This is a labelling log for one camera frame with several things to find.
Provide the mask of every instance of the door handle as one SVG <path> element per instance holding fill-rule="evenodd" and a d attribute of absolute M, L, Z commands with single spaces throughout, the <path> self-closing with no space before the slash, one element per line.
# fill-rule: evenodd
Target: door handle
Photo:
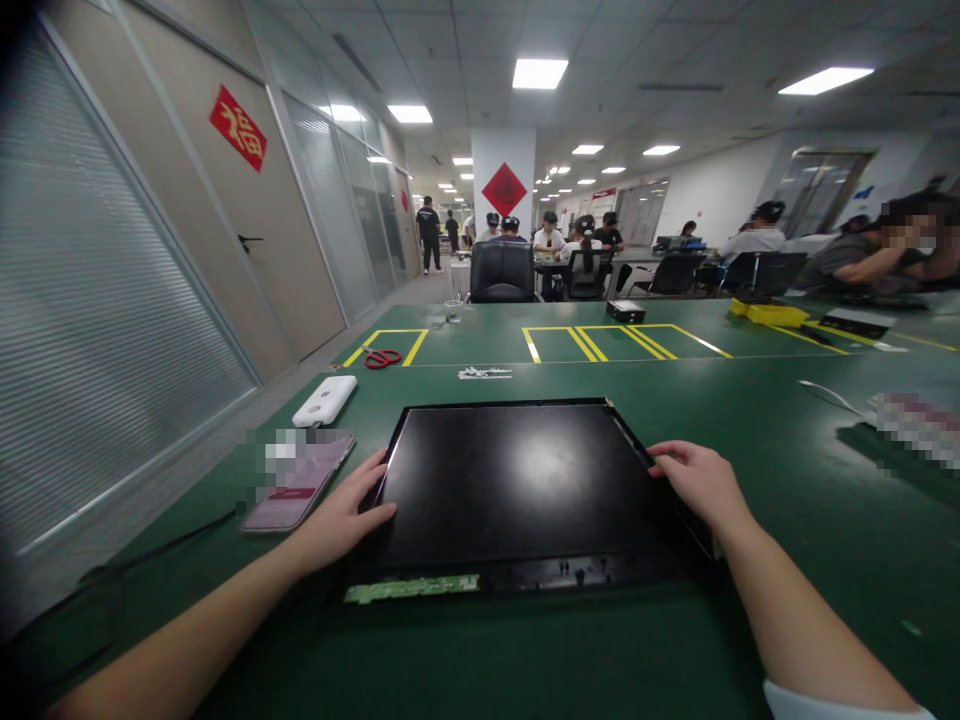
<path fill-rule="evenodd" d="M 243 251 L 249 255 L 250 248 L 247 247 L 248 242 L 263 242 L 263 238 L 245 238 L 243 235 L 237 235 L 240 238 L 240 244 L 243 245 Z"/>

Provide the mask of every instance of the black cap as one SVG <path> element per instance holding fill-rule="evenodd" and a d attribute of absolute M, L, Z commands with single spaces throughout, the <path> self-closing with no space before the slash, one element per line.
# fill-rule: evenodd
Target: black cap
<path fill-rule="evenodd" d="M 593 231 L 597 229 L 597 221 L 593 219 L 593 215 L 582 215 L 577 218 L 574 225 L 578 231 L 587 237 L 593 235 Z"/>

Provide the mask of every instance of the white t-shirt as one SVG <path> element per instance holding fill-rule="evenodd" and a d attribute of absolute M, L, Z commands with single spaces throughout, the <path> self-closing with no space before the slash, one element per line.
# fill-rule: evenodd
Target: white t-shirt
<path fill-rule="evenodd" d="M 500 230 L 497 228 L 488 227 L 482 233 L 480 237 L 477 238 L 477 242 L 483 242 L 484 240 L 493 240 L 494 238 L 500 237 Z"/>
<path fill-rule="evenodd" d="M 742 252 L 780 252 L 787 236 L 777 228 L 744 230 L 727 240 L 718 251 L 724 261 L 732 262 Z"/>
<path fill-rule="evenodd" d="M 594 250 L 603 250 L 603 243 L 594 238 L 590 241 L 590 247 Z M 563 249 L 560 251 L 560 262 L 570 262 L 570 256 L 573 254 L 574 250 L 583 250 L 579 242 L 569 242 L 563 246 Z M 583 268 L 583 255 L 577 257 L 577 264 L 574 266 L 574 270 L 580 270 Z"/>
<path fill-rule="evenodd" d="M 769 680 L 763 683 L 763 693 L 776 720 L 935 720 L 923 708 L 915 713 L 899 713 L 837 705 L 798 695 Z"/>
<path fill-rule="evenodd" d="M 560 234 L 560 231 L 554 228 L 550 232 L 550 247 L 549 250 L 553 252 L 559 252 L 563 250 L 563 246 L 566 244 L 566 241 L 563 239 L 563 235 Z M 543 231 L 543 228 L 537 230 L 533 236 L 533 248 L 546 248 L 547 247 L 547 234 Z"/>

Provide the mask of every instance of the hand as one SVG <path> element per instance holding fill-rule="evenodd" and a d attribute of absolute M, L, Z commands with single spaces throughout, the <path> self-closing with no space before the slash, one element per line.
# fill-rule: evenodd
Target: hand
<path fill-rule="evenodd" d="M 681 440 L 658 443 L 647 450 L 657 463 L 650 475 L 666 476 L 677 495 L 717 535 L 754 522 L 733 466 L 715 450 Z"/>
<path fill-rule="evenodd" d="M 277 551 L 293 563 L 301 575 L 309 575 L 346 555 L 371 530 L 380 527 L 397 511 L 395 503 L 380 505 L 362 515 L 357 506 L 387 471 L 386 450 L 379 450 L 330 493 L 296 532 Z"/>

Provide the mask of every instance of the drop ceiling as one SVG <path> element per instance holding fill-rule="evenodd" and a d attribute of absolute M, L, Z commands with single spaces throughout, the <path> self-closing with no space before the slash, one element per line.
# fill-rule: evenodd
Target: drop ceiling
<path fill-rule="evenodd" d="M 957 0 L 262 0 L 381 117 L 399 126 L 415 193 L 449 182 L 471 126 L 536 126 L 537 172 L 621 177 L 797 128 L 960 134 Z M 377 93 L 332 39 L 342 36 Z M 568 59 L 555 91 L 513 90 L 517 57 Z M 777 90 L 831 65 L 873 75 L 817 97 Z M 641 84 L 722 86 L 640 90 Z M 581 143 L 596 156 L 571 156 Z M 677 144 L 667 157 L 652 145 Z"/>

